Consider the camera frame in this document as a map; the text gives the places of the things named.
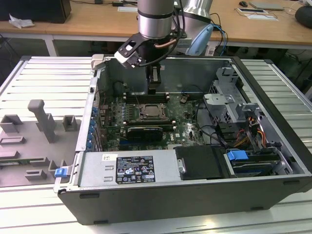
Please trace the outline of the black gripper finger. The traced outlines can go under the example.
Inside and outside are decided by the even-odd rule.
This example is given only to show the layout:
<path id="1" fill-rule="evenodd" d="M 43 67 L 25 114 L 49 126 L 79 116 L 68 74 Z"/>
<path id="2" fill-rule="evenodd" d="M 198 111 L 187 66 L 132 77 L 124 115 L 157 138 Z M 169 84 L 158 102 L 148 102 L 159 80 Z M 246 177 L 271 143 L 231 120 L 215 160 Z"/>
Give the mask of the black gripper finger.
<path id="1" fill-rule="evenodd" d="M 156 93 L 156 89 L 161 85 L 160 69 L 161 65 L 149 65 L 146 67 L 146 79 L 149 95 L 154 95 Z"/>

